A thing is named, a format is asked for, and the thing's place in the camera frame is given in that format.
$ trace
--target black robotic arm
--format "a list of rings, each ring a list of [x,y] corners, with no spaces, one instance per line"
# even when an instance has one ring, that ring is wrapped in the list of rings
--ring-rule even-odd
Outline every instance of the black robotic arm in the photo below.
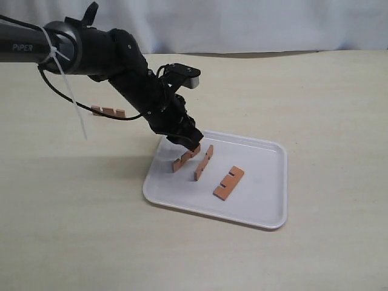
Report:
[[[94,2],[80,21],[66,17],[63,22],[53,21],[44,26],[52,45],[66,57],[57,56],[64,73],[87,75],[96,82],[108,81],[156,134],[166,135],[170,142],[195,150],[203,135],[187,114],[184,98],[176,91],[182,85],[194,89],[201,72],[182,64],[167,64],[155,74],[148,68],[130,33],[120,29],[104,32],[91,26],[97,9],[98,4]],[[56,62],[49,57],[50,46],[40,27],[5,16],[0,19],[14,24],[0,23],[0,62],[37,63],[44,78],[43,71],[60,74]]]

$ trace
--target white tray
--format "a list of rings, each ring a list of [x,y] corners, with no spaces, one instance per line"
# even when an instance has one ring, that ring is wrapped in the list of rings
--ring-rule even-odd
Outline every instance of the white tray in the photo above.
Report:
[[[172,162],[186,149],[162,138],[143,185],[145,198],[185,212],[265,229],[277,229],[287,220],[287,152],[279,144],[218,132],[202,132],[201,152],[176,173]],[[209,145],[214,154],[199,181],[194,171]],[[213,191],[232,166],[245,171],[229,197]]]

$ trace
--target white backdrop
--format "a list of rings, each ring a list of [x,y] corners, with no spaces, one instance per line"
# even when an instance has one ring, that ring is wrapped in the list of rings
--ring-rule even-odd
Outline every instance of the white backdrop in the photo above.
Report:
[[[43,25],[81,18],[92,0],[0,0]],[[387,49],[388,0],[98,0],[95,26],[122,28],[143,53]]]

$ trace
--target zip tie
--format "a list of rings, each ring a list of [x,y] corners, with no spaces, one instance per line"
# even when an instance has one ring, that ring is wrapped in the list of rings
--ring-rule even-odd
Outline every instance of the zip tie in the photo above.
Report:
[[[70,59],[69,59],[68,57],[66,57],[65,55],[63,55],[61,52],[59,52],[59,51],[56,49],[56,47],[54,47],[54,46],[52,45],[52,42],[51,42],[51,40],[50,40],[50,37],[48,36],[49,34],[46,32],[46,30],[45,30],[43,27],[41,27],[41,26],[39,26],[39,28],[43,31],[43,33],[44,33],[44,35],[45,35],[45,37],[46,37],[46,39],[47,39],[47,42],[48,42],[48,44],[49,44],[49,46],[50,46],[50,53],[48,54],[48,56],[47,56],[46,59],[53,58],[54,61],[56,62],[56,65],[58,66],[58,69],[59,69],[59,71],[61,72],[61,75],[62,75],[62,77],[63,77],[63,79],[64,79],[64,81],[65,81],[67,90],[69,91],[70,97],[71,97],[72,100],[73,100],[73,103],[74,103],[74,106],[75,106],[75,110],[76,110],[77,115],[78,115],[78,117],[79,117],[79,120],[80,120],[80,122],[81,122],[81,127],[82,127],[82,131],[83,131],[83,133],[84,133],[84,137],[85,137],[85,139],[87,140],[87,134],[86,134],[86,129],[85,129],[84,120],[83,120],[82,115],[81,115],[81,112],[80,112],[80,110],[79,110],[79,108],[78,108],[78,106],[77,106],[77,102],[75,101],[74,94],[73,94],[73,92],[72,92],[72,90],[71,90],[71,88],[70,88],[69,82],[67,81],[66,75],[65,75],[65,73],[63,72],[63,69],[62,69],[62,67],[61,67],[61,65],[60,65],[60,63],[59,63],[59,61],[58,61],[58,59],[57,59],[57,57],[56,57],[56,54],[59,54],[60,56],[62,56],[64,59],[66,59],[66,60],[68,60],[68,61],[69,61]]]

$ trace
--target table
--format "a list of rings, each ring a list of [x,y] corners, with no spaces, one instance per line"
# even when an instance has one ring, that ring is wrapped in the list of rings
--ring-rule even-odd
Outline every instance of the table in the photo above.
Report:
[[[179,91],[200,129],[287,149],[288,221],[265,232],[149,204],[160,136],[143,119],[82,111],[86,141],[35,65],[1,64],[2,291],[388,287],[387,51],[146,58],[201,69]],[[136,114],[107,82],[69,82],[78,101]]]

